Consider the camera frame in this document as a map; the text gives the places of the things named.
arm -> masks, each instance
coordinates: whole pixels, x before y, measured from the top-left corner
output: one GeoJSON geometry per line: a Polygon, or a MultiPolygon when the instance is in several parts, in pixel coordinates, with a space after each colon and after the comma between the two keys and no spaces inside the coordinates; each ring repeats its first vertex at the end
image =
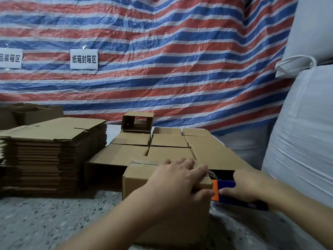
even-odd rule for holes
{"type": "Polygon", "coordinates": [[[185,205],[184,200],[211,198],[214,191],[210,189],[191,195],[194,183],[208,170],[206,165],[190,170],[193,164],[193,160],[181,159],[175,163],[166,160],[144,186],[57,250],[128,249],[143,231],[185,205]]]}
{"type": "Polygon", "coordinates": [[[234,173],[235,188],[219,193],[252,202],[262,200],[280,210],[329,250],[333,250],[333,209],[255,169],[234,173]]]}

red white and blue tarp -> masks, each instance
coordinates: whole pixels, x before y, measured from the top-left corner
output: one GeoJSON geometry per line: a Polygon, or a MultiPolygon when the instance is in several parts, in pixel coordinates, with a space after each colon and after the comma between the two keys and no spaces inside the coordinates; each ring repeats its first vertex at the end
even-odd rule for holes
{"type": "Polygon", "coordinates": [[[66,115],[223,135],[276,119],[291,80],[275,79],[297,0],[0,0],[0,103],[63,105],[66,115]],[[71,70],[70,49],[98,49],[71,70]]]}

white paper sign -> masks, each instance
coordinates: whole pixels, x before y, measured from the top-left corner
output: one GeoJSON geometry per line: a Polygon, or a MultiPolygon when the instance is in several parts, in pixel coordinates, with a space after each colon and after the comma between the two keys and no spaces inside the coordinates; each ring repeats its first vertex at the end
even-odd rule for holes
{"type": "Polygon", "coordinates": [[[71,49],[71,69],[98,70],[98,51],[95,49],[71,49]]]}
{"type": "Polygon", "coordinates": [[[0,48],[0,68],[22,68],[23,50],[0,48]]]}

finger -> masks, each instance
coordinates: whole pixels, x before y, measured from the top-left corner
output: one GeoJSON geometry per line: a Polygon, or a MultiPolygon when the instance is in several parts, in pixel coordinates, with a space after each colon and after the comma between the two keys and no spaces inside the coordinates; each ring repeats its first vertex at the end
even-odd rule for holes
{"type": "Polygon", "coordinates": [[[235,188],[223,188],[223,189],[219,189],[219,194],[223,195],[223,196],[235,197],[236,196],[236,189],[235,188]]]}
{"type": "Polygon", "coordinates": [[[166,165],[166,164],[170,164],[171,163],[171,160],[170,159],[166,159],[163,164],[166,165]]]}
{"type": "Polygon", "coordinates": [[[175,165],[179,165],[182,164],[186,159],[185,158],[181,158],[180,160],[177,160],[174,162],[175,165]]]}
{"type": "Polygon", "coordinates": [[[202,165],[200,167],[193,168],[191,172],[191,177],[193,182],[196,182],[200,177],[204,176],[208,171],[207,165],[202,165]]]}
{"type": "Polygon", "coordinates": [[[183,168],[187,168],[187,169],[193,168],[193,165],[194,165],[194,159],[193,158],[187,159],[187,160],[183,161],[183,163],[181,164],[181,166],[183,168]]]}
{"type": "Polygon", "coordinates": [[[193,195],[194,202],[200,202],[206,198],[212,198],[215,195],[214,190],[212,189],[202,189],[193,195]]]}

terrazzo surface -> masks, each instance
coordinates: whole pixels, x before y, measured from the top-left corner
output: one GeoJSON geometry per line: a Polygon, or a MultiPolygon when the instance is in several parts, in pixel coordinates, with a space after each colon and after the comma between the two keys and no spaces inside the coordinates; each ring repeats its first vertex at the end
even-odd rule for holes
{"type": "MultiPolygon", "coordinates": [[[[112,191],[80,199],[2,198],[0,249],[53,249],[112,210],[121,199],[121,193],[112,191]]],[[[208,236],[196,249],[324,248],[283,215],[212,202],[208,236]]]]}

